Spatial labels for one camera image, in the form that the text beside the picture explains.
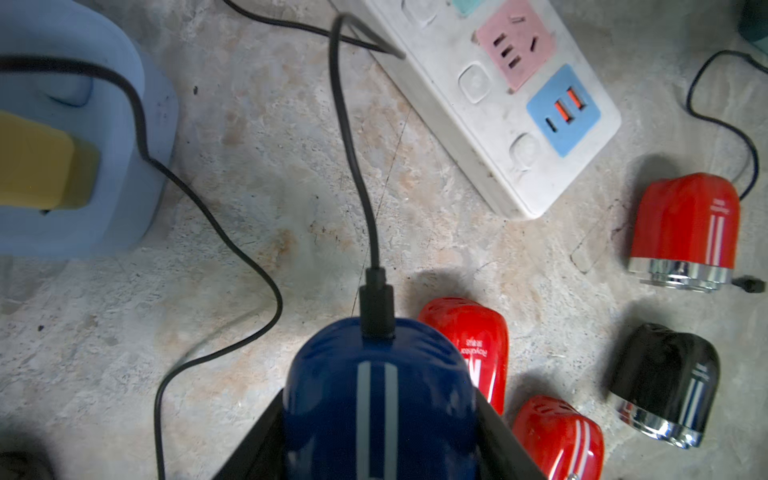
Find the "black shaver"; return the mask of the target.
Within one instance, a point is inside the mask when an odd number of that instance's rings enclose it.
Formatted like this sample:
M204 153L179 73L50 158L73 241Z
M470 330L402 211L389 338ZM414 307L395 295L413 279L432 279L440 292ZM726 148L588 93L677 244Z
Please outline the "black shaver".
M609 383L622 422L681 449L704 439L720 377L720 360L706 339L644 323L624 343Z

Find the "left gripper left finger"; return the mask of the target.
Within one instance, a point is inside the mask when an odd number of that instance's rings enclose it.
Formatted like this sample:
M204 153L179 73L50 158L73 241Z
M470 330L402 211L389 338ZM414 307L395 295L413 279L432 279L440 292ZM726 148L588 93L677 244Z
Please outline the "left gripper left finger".
M280 390L244 439L214 475L215 480L285 478L283 390Z

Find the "red shaver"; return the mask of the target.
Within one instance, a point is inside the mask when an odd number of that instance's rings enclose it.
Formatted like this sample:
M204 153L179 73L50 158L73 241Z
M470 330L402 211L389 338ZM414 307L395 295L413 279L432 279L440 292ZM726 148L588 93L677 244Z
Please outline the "red shaver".
M546 478L601 478L602 430L567 402L545 395L530 398L519 410L512 432Z
M425 305L418 320L438 330L456 346L473 385L502 416L509 362L509 333L504 317L469 299L443 297Z
M628 270L648 285L717 291L732 280L739 224L739 196L727 179L655 181L637 209Z

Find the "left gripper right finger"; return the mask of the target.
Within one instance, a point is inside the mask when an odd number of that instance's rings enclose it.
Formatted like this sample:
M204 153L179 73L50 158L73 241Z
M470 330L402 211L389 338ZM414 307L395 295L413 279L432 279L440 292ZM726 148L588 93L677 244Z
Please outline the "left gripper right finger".
M475 400L478 455L475 478L545 480L544 474L478 389L475 389Z

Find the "blue shaver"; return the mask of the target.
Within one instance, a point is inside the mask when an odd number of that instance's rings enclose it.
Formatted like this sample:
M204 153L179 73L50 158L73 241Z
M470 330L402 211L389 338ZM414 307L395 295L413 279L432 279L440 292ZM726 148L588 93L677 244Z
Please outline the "blue shaver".
M464 358L432 327L363 337L347 318L297 353L283 389L289 479L473 479L477 405Z

